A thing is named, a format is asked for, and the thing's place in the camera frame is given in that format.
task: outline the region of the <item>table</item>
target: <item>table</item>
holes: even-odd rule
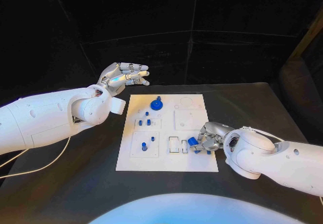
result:
[[[302,131],[267,83],[127,87],[132,94],[204,94],[209,121],[251,126],[289,141],[306,142]],[[319,197],[283,187],[267,176],[250,180],[225,164],[218,173],[116,171],[127,106],[123,115],[72,136],[58,161],[42,171],[10,177],[0,188],[3,223],[87,223],[127,202],[168,193],[201,193],[251,202],[306,223],[323,223]],[[10,173],[46,165],[67,140],[31,150]]]

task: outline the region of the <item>white robotic arm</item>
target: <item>white robotic arm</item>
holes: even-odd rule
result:
[[[207,122],[198,137],[207,141],[192,146],[192,150],[224,148],[225,162],[240,175],[258,179],[264,174],[280,185],[323,196],[323,147],[290,141],[274,144],[257,132],[270,135],[253,128],[234,130],[224,124]]]
[[[46,146],[101,124],[110,112],[123,114],[126,102],[114,96],[127,84],[149,82],[146,65],[114,63],[87,88],[19,99],[0,108],[0,154]]]

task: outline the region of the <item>black backdrop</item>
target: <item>black backdrop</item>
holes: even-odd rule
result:
[[[319,0],[3,0],[0,105],[84,87],[113,62],[150,66],[152,84],[267,81]]]

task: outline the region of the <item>white board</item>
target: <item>white board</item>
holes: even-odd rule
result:
[[[155,111],[150,103],[158,96],[162,97],[163,108]],[[215,153],[201,151],[196,154],[185,142],[191,137],[198,138],[208,121],[201,94],[132,95],[116,170],[218,172]]]

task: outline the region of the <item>robotic hand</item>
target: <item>robotic hand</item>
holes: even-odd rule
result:
[[[114,96],[126,85],[150,84],[147,69],[113,63],[90,87],[21,98],[2,107],[0,154],[46,146],[101,124],[110,112],[123,114],[126,102]]]
[[[273,143],[261,134],[267,132],[243,127],[234,129],[217,122],[207,122],[198,136],[195,150],[224,148],[227,164],[250,179],[267,175],[280,185],[312,195],[323,196],[323,147],[297,142]]]

